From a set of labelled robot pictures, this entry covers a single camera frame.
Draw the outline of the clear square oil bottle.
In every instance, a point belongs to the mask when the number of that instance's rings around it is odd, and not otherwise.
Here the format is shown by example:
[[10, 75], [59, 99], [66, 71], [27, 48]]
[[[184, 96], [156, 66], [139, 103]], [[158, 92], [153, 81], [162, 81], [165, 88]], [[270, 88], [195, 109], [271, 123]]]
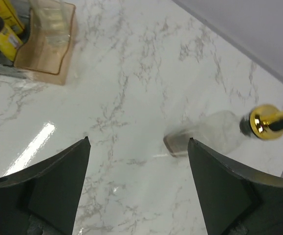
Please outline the clear square oil bottle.
[[30, 0], [30, 6], [38, 17], [49, 44], [65, 45], [69, 42], [68, 10], [63, 0]]

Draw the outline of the dark sauce glass bottle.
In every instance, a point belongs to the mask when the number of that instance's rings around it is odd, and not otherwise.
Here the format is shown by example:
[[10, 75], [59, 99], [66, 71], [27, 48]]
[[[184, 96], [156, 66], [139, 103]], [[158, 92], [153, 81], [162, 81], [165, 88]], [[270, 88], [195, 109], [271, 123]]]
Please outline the dark sauce glass bottle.
[[283, 111], [271, 104], [255, 107], [238, 116], [224, 110], [168, 133], [163, 142], [174, 157], [187, 155], [191, 138], [221, 154], [228, 154], [249, 139], [275, 140], [283, 135]]

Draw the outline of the yellow label bottle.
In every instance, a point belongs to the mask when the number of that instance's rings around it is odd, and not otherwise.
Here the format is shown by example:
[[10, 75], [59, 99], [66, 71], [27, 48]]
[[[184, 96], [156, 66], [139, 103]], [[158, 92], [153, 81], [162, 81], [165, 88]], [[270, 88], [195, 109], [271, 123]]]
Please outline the yellow label bottle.
[[25, 26], [19, 19], [10, 0], [0, 0], [0, 17], [17, 35], [24, 32]]
[[10, 61], [14, 61], [18, 49], [23, 45], [21, 39], [0, 17], [0, 51]]

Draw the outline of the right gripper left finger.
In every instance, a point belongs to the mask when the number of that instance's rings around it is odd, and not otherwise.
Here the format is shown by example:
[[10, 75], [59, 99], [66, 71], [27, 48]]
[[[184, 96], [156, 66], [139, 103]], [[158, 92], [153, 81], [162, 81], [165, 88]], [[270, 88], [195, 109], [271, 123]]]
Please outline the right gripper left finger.
[[0, 235], [70, 235], [86, 176], [88, 137], [0, 177]]

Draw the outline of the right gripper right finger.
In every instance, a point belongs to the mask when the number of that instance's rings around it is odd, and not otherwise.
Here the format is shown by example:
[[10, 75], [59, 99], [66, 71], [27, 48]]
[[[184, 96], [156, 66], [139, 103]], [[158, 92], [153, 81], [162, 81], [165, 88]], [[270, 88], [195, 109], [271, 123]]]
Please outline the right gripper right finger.
[[190, 167], [209, 235], [283, 235], [283, 178], [188, 143]]

